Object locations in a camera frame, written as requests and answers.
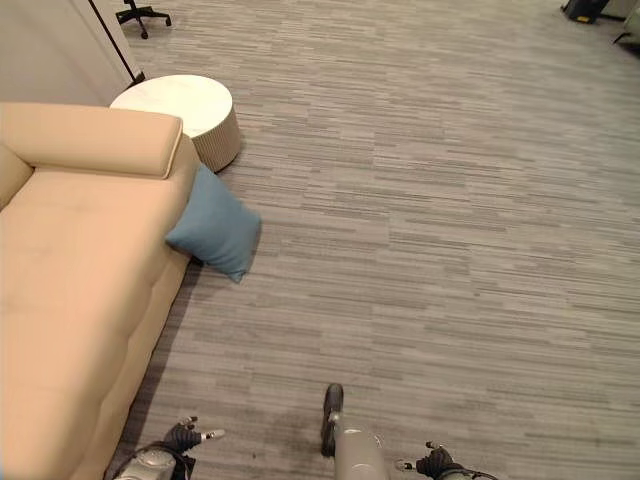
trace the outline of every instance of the round side table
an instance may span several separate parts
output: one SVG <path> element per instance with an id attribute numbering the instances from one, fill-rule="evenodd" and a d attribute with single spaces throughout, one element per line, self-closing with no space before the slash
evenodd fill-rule
<path id="1" fill-rule="evenodd" d="M 152 78 L 122 92 L 111 108 L 166 113 L 182 118 L 200 160 L 214 172 L 240 151 L 241 139 L 231 93 L 220 82 L 198 75 Z"/>

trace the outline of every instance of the sofa armrest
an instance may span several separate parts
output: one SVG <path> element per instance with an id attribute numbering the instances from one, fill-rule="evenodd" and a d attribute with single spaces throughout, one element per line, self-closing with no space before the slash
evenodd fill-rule
<path id="1" fill-rule="evenodd" d="M 166 178 L 182 120 L 81 105 L 0 104 L 0 140 L 34 167 Z"/>

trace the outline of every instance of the beige sofa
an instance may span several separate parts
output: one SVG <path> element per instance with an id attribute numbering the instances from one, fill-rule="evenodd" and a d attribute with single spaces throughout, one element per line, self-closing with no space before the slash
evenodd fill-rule
<path id="1" fill-rule="evenodd" d="M 102 478 L 188 258 L 177 118 L 0 104 L 1 468 Z"/>

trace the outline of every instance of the white marble tabletop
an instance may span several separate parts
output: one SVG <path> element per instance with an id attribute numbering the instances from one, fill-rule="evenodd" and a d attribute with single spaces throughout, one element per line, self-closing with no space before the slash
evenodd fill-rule
<path id="1" fill-rule="evenodd" d="M 231 93 L 220 82 L 198 75 L 152 78 L 122 92 L 111 108 L 166 113 L 182 118 L 196 137 L 217 127 L 231 111 Z"/>

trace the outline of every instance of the sofa cushion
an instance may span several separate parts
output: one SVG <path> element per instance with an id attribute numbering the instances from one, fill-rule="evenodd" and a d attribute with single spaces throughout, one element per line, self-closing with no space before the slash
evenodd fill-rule
<path id="1" fill-rule="evenodd" d="M 29 180 L 33 168 L 0 142 L 0 210 Z"/>
<path id="2" fill-rule="evenodd" d="M 200 165 L 187 208 L 167 242 L 239 282 L 251 266 L 259 232 L 260 217 Z"/>
<path id="3" fill-rule="evenodd" d="M 164 181 L 36 169 L 0 212 L 7 475 L 62 479 L 81 462 L 173 255 L 163 239 L 194 169 L 174 163 Z"/>

